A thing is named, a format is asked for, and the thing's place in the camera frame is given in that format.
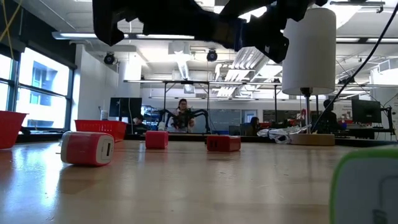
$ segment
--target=red basket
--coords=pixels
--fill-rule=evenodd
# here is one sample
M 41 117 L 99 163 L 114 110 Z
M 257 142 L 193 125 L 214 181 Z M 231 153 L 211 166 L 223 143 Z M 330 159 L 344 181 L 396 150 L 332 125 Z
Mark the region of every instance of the red basket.
M 14 146 L 26 114 L 0 111 L 0 149 Z
M 113 136 L 114 141 L 122 141 L 126 133 L 125 122 L 121 121 L 95 121 L 95 120 L 75 120 L 77 131 L 90 131 L 106 133 Z

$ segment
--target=black monitor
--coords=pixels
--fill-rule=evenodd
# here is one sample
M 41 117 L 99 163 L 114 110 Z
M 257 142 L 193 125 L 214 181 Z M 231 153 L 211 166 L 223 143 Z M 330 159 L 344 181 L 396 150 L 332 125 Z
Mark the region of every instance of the black monitor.
M 351 100 L 353 121 L 360 123 L 381 123 L 381 107 L 378 101 Z
M 131 119 L 141 114 L 141 104 L 142 98 L 111 98 L 109 116 L 118 117 L 119 121 L 121 121 L 123 117 L 127 117 L 130 123 L 132 122 Z

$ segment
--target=red plastic crate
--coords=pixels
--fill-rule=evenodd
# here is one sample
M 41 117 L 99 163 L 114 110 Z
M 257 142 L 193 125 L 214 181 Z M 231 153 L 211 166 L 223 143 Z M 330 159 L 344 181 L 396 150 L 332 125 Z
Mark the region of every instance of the red plastic crate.
M 0 111 L 0 149 L 14 146 L 26 114 Z
M 239 136 L 207 136 L 207 150 L 211 152 L 233 152 L 241 150 Z
M 75 120 L 77 131 L 106 133 L 113 136 L 114 141 L 123 141 L 127 124 L 122 121 Z
M 147 131 L 145 133 L 145 147 L 147 149 L 166 149 L 169 145 L 167 131 Z

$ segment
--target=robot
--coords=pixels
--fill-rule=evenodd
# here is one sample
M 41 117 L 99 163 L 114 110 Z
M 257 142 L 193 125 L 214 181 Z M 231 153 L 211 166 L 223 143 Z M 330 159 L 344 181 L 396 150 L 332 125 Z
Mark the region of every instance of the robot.
M 118 22 L 138 18 L 144 35 L 190 35 L 235 51 L 255 47 L 280 63 L 289 47 L 281 30 L 288 19 L 302 20 L 313 3 L 323 6 L 327 0 L 230 0 L 220 14 L 203 10 L 194 0 L 93 0 L 94 32 L 112 46 L 125 36 Z M 252 16 L 250 23 L 238 17 L 263 6 L 267 12 Z
M 179 115 L 175 115 L 172 112 L 170 112 L 167 109 L 163 109 L 159 111 L 159 122 L 157 123 L 157 126 L 159 127 L 159 123 L 162 121 L 162 117 L 164 114 L 167 113 L 167 119 L 165 122 L 165 126 L 167 127 L 167 124 L 169 123 L 170 118 L 173 119 L 172 126 L 175 128 L 186 128 L 188 127 L 188 123 L 192 118 L 196 118 L 198 116 L 204 116 L 205 117 L 205 128 L 206 128 L 206 133 L 210 134 L 210 127 L 208 123 L 208 112 L 206 110 L 195 110 L 192 111 L 191 109 L 187 109 L 183 113 L 180 113 Z

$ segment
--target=desk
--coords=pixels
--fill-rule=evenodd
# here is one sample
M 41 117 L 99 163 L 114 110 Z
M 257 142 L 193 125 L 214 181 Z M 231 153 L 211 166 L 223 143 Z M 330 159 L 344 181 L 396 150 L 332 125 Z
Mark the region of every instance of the desk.
M 356 138 L 374 139 L 374 133 L 391 133 L 393 130 L 385 128 L 353 128 L 347 129 L 349 136 Z
M 58 142 L 0 150 L 0 223 L 327 224 L 329 186 L 350 147 L 116 143 L 105 167 L 63 164 Z

